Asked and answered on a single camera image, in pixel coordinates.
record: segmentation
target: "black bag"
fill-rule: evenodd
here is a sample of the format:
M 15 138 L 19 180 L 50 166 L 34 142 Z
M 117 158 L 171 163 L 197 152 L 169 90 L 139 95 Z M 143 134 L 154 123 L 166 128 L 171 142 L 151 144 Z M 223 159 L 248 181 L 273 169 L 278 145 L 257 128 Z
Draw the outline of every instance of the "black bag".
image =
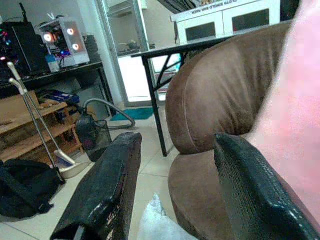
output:
M 58 168 L 44 163 L 0 161 L 0 215 L 22 219 L 47 213 L 54 206 L 49 200 L 65 182 Z

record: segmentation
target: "white plastic bag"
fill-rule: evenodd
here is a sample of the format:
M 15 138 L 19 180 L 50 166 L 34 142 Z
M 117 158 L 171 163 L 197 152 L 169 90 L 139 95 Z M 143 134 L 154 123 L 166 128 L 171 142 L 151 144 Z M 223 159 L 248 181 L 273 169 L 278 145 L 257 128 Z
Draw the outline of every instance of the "white plastic bag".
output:
M 138 240 L 197 240 L 167 217 L 157 194 L 146 207 L 140 222 Z

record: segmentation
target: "computer case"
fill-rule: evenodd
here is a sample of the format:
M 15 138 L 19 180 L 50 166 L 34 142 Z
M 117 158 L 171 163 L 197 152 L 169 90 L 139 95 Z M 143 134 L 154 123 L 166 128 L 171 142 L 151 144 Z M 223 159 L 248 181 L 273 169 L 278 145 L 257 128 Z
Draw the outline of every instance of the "computer case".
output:
M 36 35 L 30 22 L 4 22 L 0 24 L 0 79 L 12 76 L 7 62 L 13 62 L 21 76 L 49 72 L 45 59 L 47 49 L 41 36 Z

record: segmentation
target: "tile floor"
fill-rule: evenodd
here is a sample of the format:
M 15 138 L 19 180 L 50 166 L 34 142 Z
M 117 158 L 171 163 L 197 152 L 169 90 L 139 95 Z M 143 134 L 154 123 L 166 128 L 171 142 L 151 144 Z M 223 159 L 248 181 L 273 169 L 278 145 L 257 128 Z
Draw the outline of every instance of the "tile floor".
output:
M 132 222 L 130 227 L 129 240 L 136 240 L 139 230 L 140 219 L 153 195 L 157 193 L 162 201 L 167 215 L 176 221 L 173 206 L 168 189 L 168 175 L 170 166 L 178 155 L 178 151 L 171 142 L 164 107 L 160 108 L 162 129 L 166 139 L 167 149 L 170 151 L 168 157 L 163 157 L 156 122 L 154 116 L 147 120 L 139 120 L 131 132 L 142 134 L 141 146 L 141 167 L 139 170 L 137 187 L 135 193 Z M 110 125 L 120 125 L 121 121 L 110 122 Z M 128 130 L 111 131 L 114 139 L 120 133 Z M 0 239 L 1 240 L 48 240 L 69 203 L 79 181 L 86 175 L 91 166 L 82 173 L 67 181 L 67 184 L 52 199 L 54 208 L 43 215 L 16 220 L 0 217 Z

